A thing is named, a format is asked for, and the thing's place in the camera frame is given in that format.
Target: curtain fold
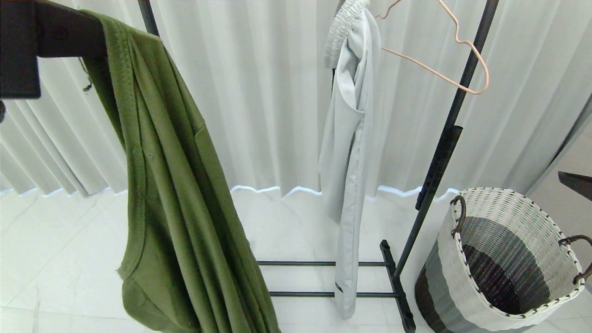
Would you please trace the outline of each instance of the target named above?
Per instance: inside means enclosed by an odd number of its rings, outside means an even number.
[[[144,29],[134,1],[60,3]],[[383,14],[390,3],[372,1],[371,11]],[[472,40],[484,0],[446,3],[461,23],[460,38]],[[208,124],[230,187],[320,190],[318,154],[332,85],[323,50],[336,5],[152,0],[161,38]],[[383,46],[460,79],[469,48],[454,43],[455,25],[436,0],[402,1],[378,25]],[[592,2],[501,1],[482,53],[490,87],[466,96],[457,121],[464,131],[440,191],[526,192],[592,92],[590,50]],[[88,80],[77,59],[42,59],[40,72],[40,100],[7,102],[1,187],[125,189],[125,156],[94,91],[82,92]],[[370,195],[380,185],[406,191],[423,184],[456,92],[387,52],[378,82]],[[471,88],[483,82],[478,66]]]

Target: basket handle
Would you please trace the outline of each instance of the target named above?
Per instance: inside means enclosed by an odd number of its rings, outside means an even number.
[[[462,231],[462,225],[465,224],[466,219],[466,200],[462,197],[462,195],[457,195],[454,199],[452,199],[452,201],[450,201],[450,204],[456,204],[459,201],[461,202],[461,216],[456,220],[458,225],[452,230],[452,237],[454,237],[456,233],[460,233]]]
[[[575,241],[579,241],[580,239],[584,239],[584,240],[588,241],[588,243],[590,243],[590,246],[592,246],[592,238],[585,236],[585,235],[575,235],[572,237],[560,239],[559,245],[569,245]],[[577,281],[581,278],[583,278],[584,281],[586,281],[591,275],[592,275],[592,262],[590,263],[590,266],[588,266],[588,269],[585,272],[579,273],[578,275],[576,275],[574,277],[574,284],[576,284]]]

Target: beige wall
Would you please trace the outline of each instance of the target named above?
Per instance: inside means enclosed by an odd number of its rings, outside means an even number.
[[[558,171],[592,176],[592,116],[528,195],[564,234],[592,237],[592,201],[561,184]],[[592,248],[585,241],[578,241],[573,249],[585,269],[592,261]],[[592,291],[592,279],[588,279],[587,287]]]

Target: rose gold wire hanger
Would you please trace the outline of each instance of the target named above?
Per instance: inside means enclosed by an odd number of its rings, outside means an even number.
[[[401,0],[396,0],[396,1],[395,1],[395,2],[392,4],[392,5],[390,5],[390,6],[388,7],[388,9],[387,9],[387,13],[386,13],[384,16],[376,15],[376,16],[375,16],[375,18],[381,18],[381,19],[383,19],[383,20],[384,20],[385,18],[387,18],[387,17],[388,17],[388,14],[390,13],[390,11],[391,11],[391,8],[392,8],[392,7],[394,7],[396,4],[398,4],[399,2],[401,2]],[[459,23],[458,23],[458,19],[456,18],[456,16],[454,16],[454,14],[452,13],[452,11],[450,11],[450,9],[449,9],[449,8],[446,6],[446,4],[444,3],[444,1],[442,1],[442,0],[438,0],[438,2],[440,2],[440,5],[441,5],[441,6],[444,8],[444,10],[445,10],[445,11],[448,13],[448,16],[450,16],[450,17],[451,17],[451,19],[452,19],[452,20],[454,21],[454,23],[456,24],[456,33],[455,33],[455,35],[454,35],[454,39],[456,40],[456,42],[457,42],[458,44],[466,44],[466,45],[470,46],[470,47],[471,47],[471,50],[472,50],[472,52],[473,52],[473,53],[475,53],[475,55],[477,56],[477,59],[479,60],[479,62],[480,62],[480,64],[481,64],[481,66],[483,66],[483,71],[485,72],[485,86],[483,87],[483,89],[481,89],[481,90],[479,90],[479,91],[474,91],[474,90],[471,90],[471,89],[469,89],[469,88],[467,88],[467,87],[463,87],[463,86],[462,86],[462,85],[460,85],[458,82],[456,82],[456,81],[453,81],[453,80],[451,80],[451,79],[449,79],[449,78],[445,77],[444,75],[442,75],[442,74],[440,74],[439,72],[437,72],[437,71],[433,70],[432,68],[429,68],[428,66],[426,66],[426,65],[422,64],[421,62],[419,62],[419,61],[417,61],[417,60],[413,59],[412,57],[409,57],[409,56],[406,56],[406,55],[402,55],[401,53],[399,53],[399,52],[395,52],[395,51],[393,51],[393,50],[390,50],[390,49],[387,49],[386,47],[383,47],[382,49],[383,49],[383,50],[385,50],[385,51],[387,51],[387,52],[390,52],[390,53],[392,53],[392,54],[394,54],[394,55],[396,55],[396,56],[403,57],[403,58],[405,58],[405,59],[407,59],[407,60],[410,60],[410,61],[412,61],[412,62],[414,62],[414,63],[416,63],[416,64],[420,65],[421,67],[423,67],[423,68],[427,69],[428,71],[430,71],[430,72],[432,72],[432,73],[436,74],[436,75],[437,75],[437,76],[439,76],[440,78],[442,78],[442,79],[444,79],[444,80],[448,81],[448,82],[449,82],[449,83],[451,83],[452,85],[455,85],[455,86],[457,86],[459,89],[462,89],[462,90],[464,90],[464,91],[466,91],[466,92],[468,92],[468,93],[470,93],[470,94],[474,94],[474,95],[479,95],[479,94],[482,94],[482,93],[483,93],[483,92],[485,92],[485,91],[487,90],[487,88],[489,87],[489,70],[487,69],[487,65],[485,64],[485,61],[483,60],[483,58],[481,57],[481,54],[479,53],[479,51],[477,50],[477,48],[476,48],[476,47],[473,45],[473,43],[471,43],[471,42],[470,42],[470,41],[468,41],[468,40],[460,40],[460,39],[458,39],[458,30],[459,30],[459,27],[458,27],[458,25],[459,25]]]

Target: white curtain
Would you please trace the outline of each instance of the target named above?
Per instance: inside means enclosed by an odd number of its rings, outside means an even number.
[[[382,14],[390,3],[372,1],[371,11]],[[484,0],[446,3],[461,22],[461,39],[472,40]],[[142,27],[133,1],[80,1],[90,4]],[[331,89],[322,55],[336,5],[152,0],[160,35],[206,119],[231,187],[319,190],[317,160]],[[460,78],[469,50],[454,43],[454,23],[436,0],[402,1],[378,24],[384,46]],[[592,92],[592,2],[500,1],[483,56],[490,88],[467,96],[457,121],[465,130],[440,188],[524,193]],[[409,61],[387,52],[381,60],[369,194],[379,185],[422,185],[456,91]],[[77,60],[43,61],[62,62],[67,71],[41,62],[42,99],[7,103],[9,119],[0,126],[3,188],[124,189],[125,156],[95,93],[81,91],[86,75]],[[471,88],[479,89],[483,77],[477,69]]]

